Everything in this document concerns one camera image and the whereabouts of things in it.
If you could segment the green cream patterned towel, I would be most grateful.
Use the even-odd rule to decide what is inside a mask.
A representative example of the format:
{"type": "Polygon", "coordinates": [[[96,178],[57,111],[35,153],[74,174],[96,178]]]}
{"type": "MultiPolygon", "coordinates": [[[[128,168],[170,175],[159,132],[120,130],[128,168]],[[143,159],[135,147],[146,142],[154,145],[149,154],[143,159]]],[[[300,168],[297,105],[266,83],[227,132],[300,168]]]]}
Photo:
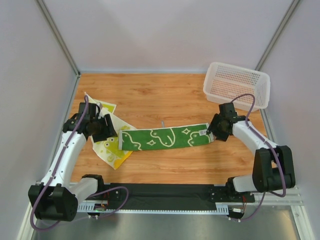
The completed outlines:
{"type": "Polygon", "coordinates": [[[123,151],[153,151],[197,147],[214,141],[208,123],[175,127],[127,129],[118,134],[118,148],[123,151]]]}

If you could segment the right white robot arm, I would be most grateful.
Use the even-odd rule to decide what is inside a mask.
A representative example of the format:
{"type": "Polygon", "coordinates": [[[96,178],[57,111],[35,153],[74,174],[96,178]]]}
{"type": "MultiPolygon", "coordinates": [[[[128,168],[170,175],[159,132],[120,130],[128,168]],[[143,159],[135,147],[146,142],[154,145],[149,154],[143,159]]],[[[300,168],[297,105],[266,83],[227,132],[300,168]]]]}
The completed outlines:
{"type": "Polygon", "coordinates": [[[271,193],[283,198],[296,185],[292,150],[263,136],[247,116],[238,115],[232,102],[219,105],[206,133],[223,142],[234,136],[253,154],[252,174],[228,179],[237,193],[271,193]]]}

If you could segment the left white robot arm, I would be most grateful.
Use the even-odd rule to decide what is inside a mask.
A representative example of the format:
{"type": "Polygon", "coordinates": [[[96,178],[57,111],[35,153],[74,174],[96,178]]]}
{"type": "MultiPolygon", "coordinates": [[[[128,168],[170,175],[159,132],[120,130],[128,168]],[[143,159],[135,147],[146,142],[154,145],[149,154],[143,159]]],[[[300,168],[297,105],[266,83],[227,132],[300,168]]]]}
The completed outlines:
{"type": "Polygon", "coordinates": [[[95,143],[117,137],[111,115],[94,103],[81,102],[78,112],[62,127],[61,142],[54,160],[39,184],[31,185],[28,198],[33,218],[71,222],[79,204],[104,190],[101,175],[85,174],[74,186],[71,176],[88,139],[95,143]]]}

